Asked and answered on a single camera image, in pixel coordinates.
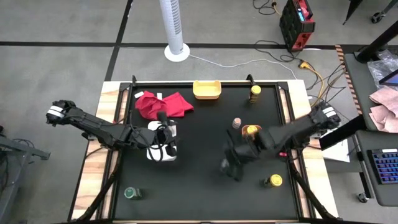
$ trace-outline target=yellow lid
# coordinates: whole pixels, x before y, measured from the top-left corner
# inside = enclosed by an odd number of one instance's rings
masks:
[[[282,177],[279,176],[278,174],[274,174],[270,178],[270,183],[274,187],[279,187],[282,185]]]
[[[250,125],[250,126],[247,128],[247,130],[246,130],[246,132],[247,132],[248,134],[254,134],[256,131],[257,131],[257,127],[254,126],[254,125]]]
[[[251,93],[256,94],[256,95],[260,94],[261,93],[261,87],[257,86],[257,85],[252,86],[251,87]]]

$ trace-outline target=red cloth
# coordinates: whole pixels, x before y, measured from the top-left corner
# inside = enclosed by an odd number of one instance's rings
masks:
[[[157,120],[158,111],[166,111],[168,117],[184,117],[185,111],[193,110],[193,106],[179,92],[160,100],[153,93],[145,91],[136,101],[136,109],[142,117]]]

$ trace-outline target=wooden table frame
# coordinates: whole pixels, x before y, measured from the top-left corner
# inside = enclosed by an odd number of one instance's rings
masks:
[[[192,83],[193,81],[175,81],[174,83]],[[221,82],[248,82],[248,81],[221,81]],[[288,101],[291,102],[292,111],[295,118],[299,118],[308,114],[311,110],[307,92],[305,90],[305,85],[302,80],[256,80],[256,83],[268,83],[268,82],[287,82],[289,91],[288,95],[285,94],[283,89],[280,89],[280,96],[282,100],[283,112],[286,122],[290,122],[289,116],[289,107]],[[118,101],[120,84],[126,82],[104,82],[101,97],[99,99],[98,108],[96,112],[96,116],[102,119],[105,119],[109,122],[114,121],[115,118],[124,117],[124,111],[126,109],[127,103],[127,93],[123,94],[123,97],[119,99],[121,101],[120,114],[119,116],[115,116],[116,105]],[[173,82],[137,82],[137,83],[173,83]],[[100,145],[97,141],[91,141],[88,144],[86,153],[90,153]],[[76,187],[75,196],[72,202],[72,207],[70,210],[70,214],[68,216],[69,220],[80,217],[85,210],[90,206],[91,202],[97,196],[100,188],[103,184],[103,177],[105,171],[105,165],[107,164],[107,158],[109,160],[109,155],[111,156],[111,161],[108,162],[110,165],[110,172],[112,172],[113,167],[116,163],[116,158],[118,157],[118,152],[109,152],[107,149],[99,150],[98,152],[92,154],[90,157],[85,159],[82,164],[81,174],[79,176],[78,184]],[[310,188],[313,193],[317,196],[319,201],[325,206],[325,208],[335,217],[338,217],[335,201],[333,198],[333,192],[331,191],[328,174],[325,167],[325,162],[323,160],[322,152],[318,149],[306,148],[303,150],[303,159],[305,163],[305,169],[307,172],[307,178],[310,184]],[[300,172],[300,164],[296,160],[295,161],[296,168]],[[298,191],[300,195],[300,207],[302,208],[303,217],[310,217],[311,208],[308,207],[307,198],[298,185]],[[109,206],[111,204],[111,192],[112,188],[106,194],[104,199],[102,214],[99,217],[99,214],[94,214],[91,219],[95,218],[107,218],[109,212]],[[237,222],[275,222],[282,220],[239,220]],[[132,223],[148,223],[148,222],[161,222],[161,221],[137,221],[134,220]],[[184,220],[178,222],[202,222],[202,221],[191,221]]]

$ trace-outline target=yellow bowl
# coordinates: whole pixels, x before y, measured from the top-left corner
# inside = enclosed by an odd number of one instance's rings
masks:
[[[215,81],[194,81],[193,94],[198,100],[215,100],[221,94],[221,83]]]

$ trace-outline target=concrete floor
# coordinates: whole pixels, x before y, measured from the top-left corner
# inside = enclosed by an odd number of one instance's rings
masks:
[[[345,26],[347,0],[308,0],[317,22],[309,44],[369,44],[398,19],[394,8],[379,24],[369,17],[388,1],[364,1]],[[278,2],[279,9],[286,0]],[[127,0],[0,0],[0,42],[114,42]],[[243,0],[181,0],[183,34],[191,43],[253,44],[259,39],[282,43],[278,17],[262,16]],[[165,42],[158,0],[135,0],[123,42]],[[398,38],[390,44],[398,44]],[[290,71],[268,62],[236,68],[220,68],[189,58],[171,63],[163,49],[121,48],[112,80],[204,80],[243,79],[248,73],[258,79],[291,79]],[[275,55],[285,50],[270,50]],[[12,214],[12,220],[29,223],[64,222],[72,202],[87,142],[77,129],[53,128],[45,123],[51,102],[73,100],[95,113],[112,48],[101,47],[0,47],[0,124],[10,138],[26,138],[37,148],[50,151],[50,160],[30,165]],[[249,49],[192,49],[192,55],[234,65],[268,55]],[[304,50],[308,60],[324,77],[339,65],[334,50]],[[285,63],[297,78],[311,85],[312,73]],[[338,86],[347,86],[343,77]],[[319,86],[308,94],[316,95]],[[331,101],[348,119],[356,109],[348,89]],[[359,203],[354,193],[362,192],[358,174],[330,174],[339,214],[345,220],[398,223],[398,209],[381,207],[375,200]]]

